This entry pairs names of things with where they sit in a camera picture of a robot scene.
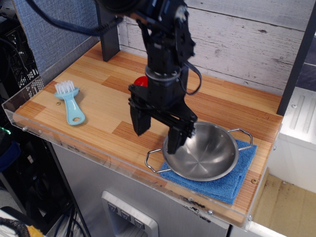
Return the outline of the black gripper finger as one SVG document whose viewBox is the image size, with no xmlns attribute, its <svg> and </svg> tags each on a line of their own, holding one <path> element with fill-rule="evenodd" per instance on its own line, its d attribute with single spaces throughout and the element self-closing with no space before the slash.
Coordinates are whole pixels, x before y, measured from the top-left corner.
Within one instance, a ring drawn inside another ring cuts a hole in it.
<svg viewBox="0 0 316 237">
<path fill-rule="evenodd" d="M 140 136 L 151 127 L 151 116 L 146 112 L 130 106 L 130 115 L 135 133 Z"/>
<path fill-rule="evenodd" d="M 168 132 L 167 152 L 175 154 L 179 147 L 183 146 L 191 136 L 189 126 L 172 126 Z"/>
</svg>

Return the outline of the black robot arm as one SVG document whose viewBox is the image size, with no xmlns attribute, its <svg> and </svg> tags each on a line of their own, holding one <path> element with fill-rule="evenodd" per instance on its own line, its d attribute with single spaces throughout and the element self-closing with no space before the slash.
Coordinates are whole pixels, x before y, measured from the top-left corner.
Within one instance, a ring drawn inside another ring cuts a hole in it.
<svg viewBox="0 0 316 237">
<path fill-rule="evenodd" d="M 118 17 L 134 19 L 142 32 L 148 62 L 146 85 L 132 84 L 130 115 L 141 135 L 156 119 L 169 127 L 167 151 L 174 154 L 195 133 L 197 116 L 186 105 L 189 63 L 195 43 L 182 0 L 101 0 L 99 5 Z"/>
</svg>

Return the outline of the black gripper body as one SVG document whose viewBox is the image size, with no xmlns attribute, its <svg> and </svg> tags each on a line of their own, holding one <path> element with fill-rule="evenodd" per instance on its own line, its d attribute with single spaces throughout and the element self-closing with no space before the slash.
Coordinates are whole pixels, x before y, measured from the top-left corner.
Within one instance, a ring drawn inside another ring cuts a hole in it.
<svg viewBox="0 0 316 237">
<path fill-rule="evenodd" d="M 131 97 L 130 106 L 138 108 L 161 123 L 172 126 L 189 126 L 190 138 L 195 135 L 194 123 L 197 116 L 186 105 L 184 98 L 188 95 L 187 71 L 182 71 L 166 78 L 146 73 L 148 86 L 131 84 L 128 87 Z"/>
</svg>

